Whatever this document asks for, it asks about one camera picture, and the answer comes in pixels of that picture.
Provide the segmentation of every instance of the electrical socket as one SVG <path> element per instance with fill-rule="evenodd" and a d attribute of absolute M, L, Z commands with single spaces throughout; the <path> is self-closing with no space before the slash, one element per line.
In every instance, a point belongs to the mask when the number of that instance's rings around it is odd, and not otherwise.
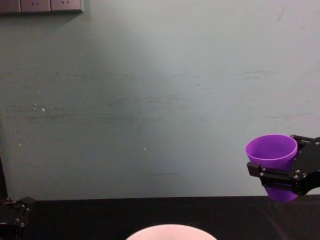
<path fill-rule="evenodd" d="M 50 0 L 20 0 L 23 13 L 50 12 Z"/>
<path fill-rule="evenodd" d="M 0 14 L 2 13 L 20 13 L 19 0 L 0 0 Z"/>
<path fill-rule="evenodd" d="M 82 11 L 81 0 L 51 0 L 52 11 Z"/>

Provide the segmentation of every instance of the wall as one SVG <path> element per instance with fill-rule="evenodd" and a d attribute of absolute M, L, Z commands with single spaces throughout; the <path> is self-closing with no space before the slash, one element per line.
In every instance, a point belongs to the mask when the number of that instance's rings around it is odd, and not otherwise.
<path fill-rule="evenodd" d="M 0 18 L 13 198 L 264 195 L 246 143 L 320 135 L 320 2 L 85 0 Z"/>

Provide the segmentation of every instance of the table surface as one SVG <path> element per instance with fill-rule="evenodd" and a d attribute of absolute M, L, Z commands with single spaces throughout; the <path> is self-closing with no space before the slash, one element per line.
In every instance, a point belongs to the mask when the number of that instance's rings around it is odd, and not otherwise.
<path fill-rule="evenodd" d="M 37 201 L 25 240 L 125 240 L 146 227 L 181 224 L 218 240 L 319 240 L 320 196 L 178 197 Z"/>

